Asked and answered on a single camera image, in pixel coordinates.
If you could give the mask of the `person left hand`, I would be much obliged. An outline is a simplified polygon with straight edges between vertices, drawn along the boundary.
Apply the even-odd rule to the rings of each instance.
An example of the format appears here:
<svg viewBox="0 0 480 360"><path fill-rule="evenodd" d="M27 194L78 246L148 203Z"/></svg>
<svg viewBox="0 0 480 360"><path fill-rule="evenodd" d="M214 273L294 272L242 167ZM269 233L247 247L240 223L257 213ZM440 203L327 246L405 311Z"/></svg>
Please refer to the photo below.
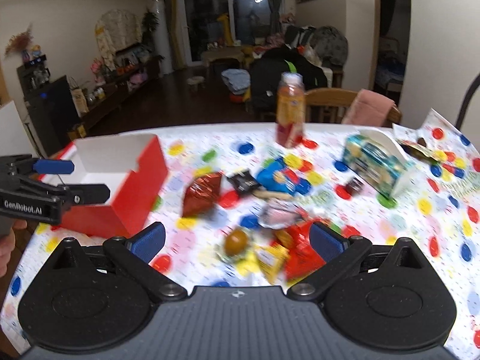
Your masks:
<svg viewBox="0 0 480 360"><path fill-rule="evenodd" d="M0 277L7 274L7 265L11 260L11 253L16 246L15 230L24 230L27 228L27 222L23 219L16 219L10 226L9 233L1 238L0 243Z"/></svg>

